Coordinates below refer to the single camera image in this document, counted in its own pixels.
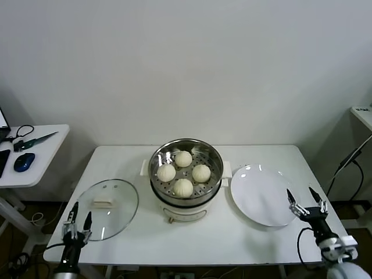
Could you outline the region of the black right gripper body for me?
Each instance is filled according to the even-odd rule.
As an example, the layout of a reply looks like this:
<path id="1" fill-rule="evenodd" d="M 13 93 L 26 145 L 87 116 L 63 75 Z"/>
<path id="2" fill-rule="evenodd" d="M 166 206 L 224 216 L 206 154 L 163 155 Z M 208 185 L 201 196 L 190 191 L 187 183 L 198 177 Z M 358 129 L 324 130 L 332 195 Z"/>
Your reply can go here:
<path id="1" fill-rule="evenodd" d="M 336 238 L 337 234 L 332 232 L 326 222 L 327 212 L 322 212 L 320 207 L 305 208 L 308 213 L 301 216 L 301 220 L 307 222 L 313 230 L 316 241 L 325 241 L 330 238 Z"/>

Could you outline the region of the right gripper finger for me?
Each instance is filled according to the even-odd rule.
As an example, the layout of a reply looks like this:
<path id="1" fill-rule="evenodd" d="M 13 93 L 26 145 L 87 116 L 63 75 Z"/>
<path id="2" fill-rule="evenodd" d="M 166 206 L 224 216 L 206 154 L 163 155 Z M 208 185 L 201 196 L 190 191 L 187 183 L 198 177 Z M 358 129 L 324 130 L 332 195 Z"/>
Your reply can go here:
<path id="1" fill-rule="evenodd" d="M 321 196 L 312 188 L 312 187 L 309 187 L 309 190 L 310 190 L 310 193 L 313 197 L 313 199 L 316 201 L 319 209 L 320 209 L 320 212 L 321 213 L 328 213 L 328 205 L 327 205 L 327 202 L 325 200 L 323 200 L 321 198 Z"/>
<path id="2" fill-rule="evenodd" d="M 291 191 L 288 188 L 287 196 L 289 202 L 289 209 L 294 215 L 296 215 L 297 217 L 303 217 L 307 215 L 307 210 L 296 202 L 294 196 L 292 195 Z"/>

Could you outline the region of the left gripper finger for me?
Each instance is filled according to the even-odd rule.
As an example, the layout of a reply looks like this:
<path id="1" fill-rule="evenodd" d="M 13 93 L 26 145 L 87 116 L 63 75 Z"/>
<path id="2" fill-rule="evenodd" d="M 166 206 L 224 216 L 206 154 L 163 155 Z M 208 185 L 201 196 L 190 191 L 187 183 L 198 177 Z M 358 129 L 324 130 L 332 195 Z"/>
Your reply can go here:
<path id="1" fill-rule="evenodd" d="M 88 241 L 91 236 L 91 226 L 92 226 L 92 212 L 89 211 L 87 217 L 84 221 L 82 234 L 84 236 L 84 241 Z"/>
<path id="2" fill-rule="evenodd" d="M 66 235 L 67 233 L 71 233 L 71 235 L 76 235 L 77 213 L 78 213 L 78 202 L 74 204 L 71 211 L 69 212 L 67 220 L 63 223 L 63 235 Z"/>

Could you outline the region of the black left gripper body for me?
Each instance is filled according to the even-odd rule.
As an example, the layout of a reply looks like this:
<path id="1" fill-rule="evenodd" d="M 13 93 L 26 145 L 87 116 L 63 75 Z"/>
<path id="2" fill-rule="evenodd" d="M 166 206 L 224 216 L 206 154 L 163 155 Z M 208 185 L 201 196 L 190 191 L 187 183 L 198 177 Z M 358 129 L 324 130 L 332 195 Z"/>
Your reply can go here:
<path id="1" fill-rule="evenodd" d="M 86 245 L 85 235 L 77 232 L 73 235 L 68 232 L 63 237 L 64 250 L 62 252 L 61 263 L 78 263 L 82 248 Z"/>

